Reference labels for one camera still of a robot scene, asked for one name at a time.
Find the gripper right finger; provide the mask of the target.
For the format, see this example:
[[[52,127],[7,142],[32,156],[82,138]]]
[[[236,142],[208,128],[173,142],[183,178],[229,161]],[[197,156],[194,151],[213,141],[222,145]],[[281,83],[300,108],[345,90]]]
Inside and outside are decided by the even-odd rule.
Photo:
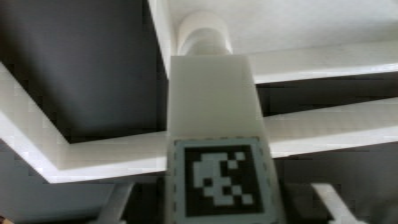
[[[313,183],[311,187],[332,216],[329,224],[368,224],[356,218],[332,185],[327,183]]]

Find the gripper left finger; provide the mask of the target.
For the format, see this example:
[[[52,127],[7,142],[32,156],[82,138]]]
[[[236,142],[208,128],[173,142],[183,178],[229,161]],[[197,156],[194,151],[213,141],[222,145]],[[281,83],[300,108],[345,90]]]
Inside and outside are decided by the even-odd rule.
[[[126,224],[123,219],[128,199],[133,190],[133,183],[119,183],[114,186],[112,194],[96,219],[87,224]]]

